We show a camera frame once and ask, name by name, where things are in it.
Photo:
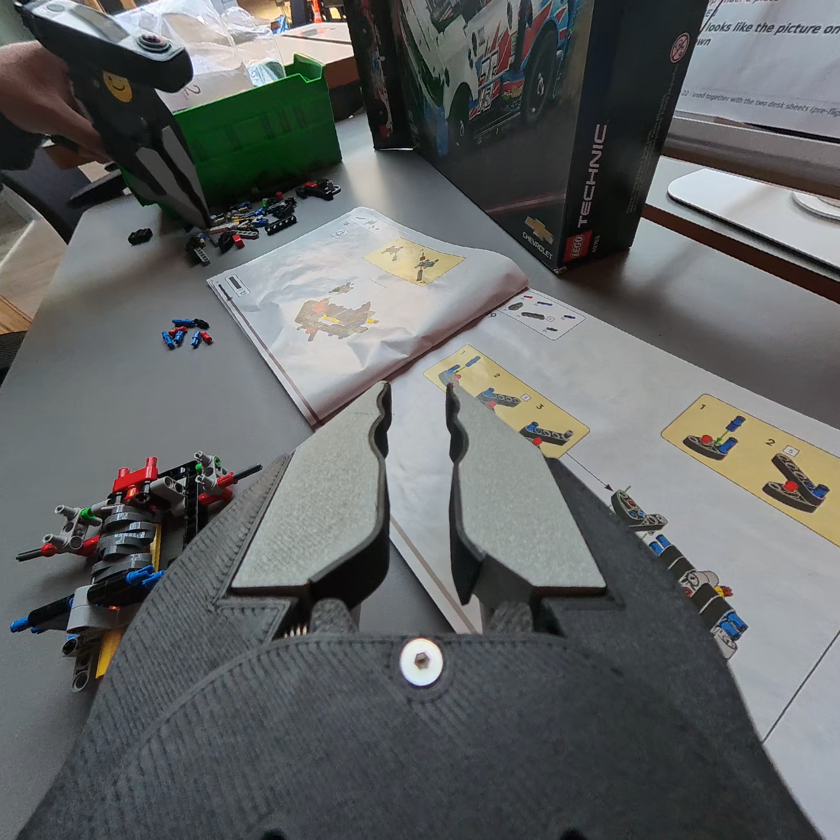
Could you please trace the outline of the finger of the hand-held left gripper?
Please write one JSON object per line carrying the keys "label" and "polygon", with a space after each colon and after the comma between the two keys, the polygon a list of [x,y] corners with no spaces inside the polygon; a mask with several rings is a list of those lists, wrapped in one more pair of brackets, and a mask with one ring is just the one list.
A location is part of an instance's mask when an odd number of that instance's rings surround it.
{"label": "finger of the hand-held left gripper", "polygon": [[162,148],[170,160],[170,168],[175,174],[175,179],[195,207],[199,219],[195,225],[198,227],[210,227],[211,218],[193,159],[185,147],[183,137],[179,134],[175,123],[163,127],[161,141]]}
{"label": "finger of the hand-held left gripper", "polygon": [[209,228],[209,216],[203,198],[198,194],[187,175],[179,170],[165,154],[139,147],[136,159],[148,172],[148,186],[180,216],[197,228]]}

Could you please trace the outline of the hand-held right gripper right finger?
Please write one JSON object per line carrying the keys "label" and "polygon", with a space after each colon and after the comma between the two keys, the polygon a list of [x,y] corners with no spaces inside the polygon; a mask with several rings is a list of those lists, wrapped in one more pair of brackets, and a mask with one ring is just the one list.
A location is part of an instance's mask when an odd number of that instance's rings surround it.
{"label": "hand-held right gripper right finger", "polygon": [[462,387],[446,394],[451,571],[485,607],[600,595],[606,583],[539,448]]}

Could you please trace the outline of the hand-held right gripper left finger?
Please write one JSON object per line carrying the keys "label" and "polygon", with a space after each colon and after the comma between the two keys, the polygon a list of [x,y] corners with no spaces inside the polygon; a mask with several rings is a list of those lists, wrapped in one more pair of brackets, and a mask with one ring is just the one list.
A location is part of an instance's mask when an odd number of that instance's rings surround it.
{"label": "hand-held right gripper left finger", "polygon": [[284,595],[349,609],[389,568],[385,457],[391,385],[378,382],[301,444],[273,491],[231,582],[246,595]]}

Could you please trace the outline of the pile of lego pieces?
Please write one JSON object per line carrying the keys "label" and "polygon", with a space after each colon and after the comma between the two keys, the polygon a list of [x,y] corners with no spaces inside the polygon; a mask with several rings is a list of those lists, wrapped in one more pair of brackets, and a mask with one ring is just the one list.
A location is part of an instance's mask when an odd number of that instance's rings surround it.
{"label": "pile of lego pieces", "polygon": [[210,216],[209,226],[192,234],[185,244],[187,258],[197,266],[209,266],[207,248],[215,247],[224,255],[231,249],[242,249],[245,241],[258,239],[260,233],[274,235],[297,223],[298,200],[310,196],[331,201],[340,194],[341,186],[328,178],[302,183],[295,193],[274,192],[254,202],[244,201]]}

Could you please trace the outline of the black lego chassis assembly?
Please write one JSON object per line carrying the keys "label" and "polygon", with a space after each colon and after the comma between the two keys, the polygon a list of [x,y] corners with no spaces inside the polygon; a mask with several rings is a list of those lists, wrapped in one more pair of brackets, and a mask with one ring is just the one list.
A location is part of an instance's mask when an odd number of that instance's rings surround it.
{"label": "black lego chassis assembly", "polygon": [[90,581],[56,601],[36,607],[12,622],[10,631],[34,635],[49,630],[64,633],[61,653],[74,660],[72,691],[88,690],[107,673],[127,626],[174,561],[164,559],[161,553],[171,532],[183,530],[185,549],[211,516],[231,501],[200,506],[195,478],[194,456],[166,470],[159,469],[156,457],[149,457],[140,469],[122,467],[103,500],[89,507],[68,506],[90,508],[102,519],[99,529],[87,532],[88,538],[96,532],[99,536],[92,556],[55,555],[89,561]]}

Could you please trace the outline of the lego instruction booklet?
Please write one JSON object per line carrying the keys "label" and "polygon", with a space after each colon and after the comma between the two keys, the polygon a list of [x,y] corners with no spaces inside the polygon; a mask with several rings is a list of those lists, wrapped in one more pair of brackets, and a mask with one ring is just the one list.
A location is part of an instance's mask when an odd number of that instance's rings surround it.
{"label": "lego instruction booklet", "polygon": [[553,684],[569,697],[548,708],[567,747],[527,727],[539,759],[569,760],[569,782],[539,772],[551,804],[622,772],[657,802],[632,794],[628,828],[607,838],[812,835],[740,689],[769,723],[838,624],[837,429],[526,288],[506,257],[364,207],[209,284],[315,424],[396,375],[392,528],[457,626],[480,617],[452,576],[448,385],[539,448],[606,588],[570,595],[528,643],[611,682],[529,665],[515,631],[490,647],[488,620],[448,640],[490,655],[476,687],[494,711],[524,721]]}

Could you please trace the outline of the person's left hand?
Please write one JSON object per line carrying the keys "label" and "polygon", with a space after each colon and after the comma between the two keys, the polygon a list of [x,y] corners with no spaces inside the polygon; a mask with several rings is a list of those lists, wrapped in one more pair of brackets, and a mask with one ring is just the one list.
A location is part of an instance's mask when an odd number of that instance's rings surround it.
{"label": "person's left hand", "polygon": [[1,112],[21,130],[60,135],[87,159],[110,161],[101,137],[79,109],[67,65],[37,41],[1,48]]}

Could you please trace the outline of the green plastic bin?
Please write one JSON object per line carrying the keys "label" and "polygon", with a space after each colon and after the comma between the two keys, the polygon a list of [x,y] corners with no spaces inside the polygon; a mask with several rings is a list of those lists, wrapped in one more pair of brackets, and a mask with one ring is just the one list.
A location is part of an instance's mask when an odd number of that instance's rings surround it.
{"label": "green plastic bin", "polygon": [[342,160],[324,66],[295,55],[286,76],[174,115],[210,207]]}

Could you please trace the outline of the clear plastic bag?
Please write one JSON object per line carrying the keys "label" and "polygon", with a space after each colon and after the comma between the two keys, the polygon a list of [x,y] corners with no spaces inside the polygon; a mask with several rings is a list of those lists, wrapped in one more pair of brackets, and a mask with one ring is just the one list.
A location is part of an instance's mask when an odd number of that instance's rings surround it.
{"label": "clear plastic bag", "polygon": [[173,113],[215,102],[286,75],[266,23],[234,2],[160,1],[116,15],[122,25],[146,29],[186,48],[193,80],[177,93],[160,91]]}

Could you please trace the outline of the white background table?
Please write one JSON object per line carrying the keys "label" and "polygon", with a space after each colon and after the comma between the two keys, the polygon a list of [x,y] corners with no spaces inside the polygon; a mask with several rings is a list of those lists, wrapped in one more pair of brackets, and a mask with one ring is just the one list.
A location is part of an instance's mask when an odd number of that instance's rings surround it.
{"label": "white background table", "polygon": [[276,34],[275,38],[286,64],[300,54],[323,65],[336,122],[350,119],[364,108],[347,24],[310,24]]}

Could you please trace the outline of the dark car picture box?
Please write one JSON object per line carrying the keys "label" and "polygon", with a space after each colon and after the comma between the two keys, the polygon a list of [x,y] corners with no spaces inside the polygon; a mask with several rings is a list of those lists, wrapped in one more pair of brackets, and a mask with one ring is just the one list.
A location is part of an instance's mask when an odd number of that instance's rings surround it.
{"label": "dark car picture box", "polygon": [[344,2],[375,148],[420,153],[558,271],[633,243],[706,8]]}

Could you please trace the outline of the white computer monitor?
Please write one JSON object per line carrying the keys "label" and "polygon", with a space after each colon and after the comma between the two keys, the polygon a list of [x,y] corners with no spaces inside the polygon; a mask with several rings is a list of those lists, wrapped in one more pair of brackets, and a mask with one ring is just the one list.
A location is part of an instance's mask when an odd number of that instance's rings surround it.
{"label": "white computer monitor", "polygon": [[677,110],[665,155],[701,168],[646,218],[838,302],[838,138]]}

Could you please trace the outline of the white printed instruction sheet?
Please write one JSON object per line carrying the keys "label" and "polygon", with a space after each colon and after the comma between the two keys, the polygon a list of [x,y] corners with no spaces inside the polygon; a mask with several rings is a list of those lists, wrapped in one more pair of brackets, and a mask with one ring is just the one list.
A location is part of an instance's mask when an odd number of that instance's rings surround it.
{"label": "white printed instruction sheet", "polygon": [[677,109],[839,137],[839,2],[709,2]]}

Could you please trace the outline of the black chair frame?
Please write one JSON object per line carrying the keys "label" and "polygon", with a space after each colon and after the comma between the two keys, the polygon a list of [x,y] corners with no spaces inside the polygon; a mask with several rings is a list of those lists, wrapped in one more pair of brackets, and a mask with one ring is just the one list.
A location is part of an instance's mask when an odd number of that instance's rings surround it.
{"label": "black chair frame", "polygon": [[118,170],[92,182],[79,167],[60,168],[45,149],[36,152],[26,170],[2,170],[1,176],[4,186],[36,210],[65,243],[86,209],[122,195],[126,188]]}

